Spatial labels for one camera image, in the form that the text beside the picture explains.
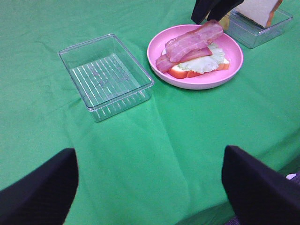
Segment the green tablecloth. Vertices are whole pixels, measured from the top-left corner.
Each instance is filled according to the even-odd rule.
[[[234,144],[274,170],[300,154],[298,0],[287,31],[254,49],[226,84],[184,90],[160,80],[146,49],[193,24],[194,0],[0,1],[0,189],[74,147],[80,182],[65,224],[220,225],[233,216],[221,183]],[[115,33],[155,80],[152,98],[95,123],[57,52]]]

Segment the white bread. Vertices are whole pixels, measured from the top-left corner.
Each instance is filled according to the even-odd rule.
[[[236,11],[263,27],[271,26],[274,12],[282,0],[244,0]]]

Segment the bacon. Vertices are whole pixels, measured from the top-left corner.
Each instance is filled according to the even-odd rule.
[[[163,54],[158,59],[156,59],[156,67],[160,72],[164,73],[180,62],[185,62],[188,60],[192,60],[207,55],[212,55],[212,52],[208,47],[199,50],[198,49],[191,50],[189,53],[184,55],[179,62],[171,62],[167,54]]]
[[[203,26],[192,30],[165,44],[166,54],[170,62],[180,62],[182,57],[192,50],[207,47],[223,34],[223,28],[216,20],[210,20]]]

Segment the plastic tray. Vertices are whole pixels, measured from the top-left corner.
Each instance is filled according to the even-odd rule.
[[[59,52],[96,122],[151,97],[153,79],[114,34]]]
[[[286,25],[293,16],[281,9],[274,13],[272,24],[263,28],[233,9],[225,17],[229,18],[229,27],[225,30],[232,38],[248,48],[255,48],[284,33]]]

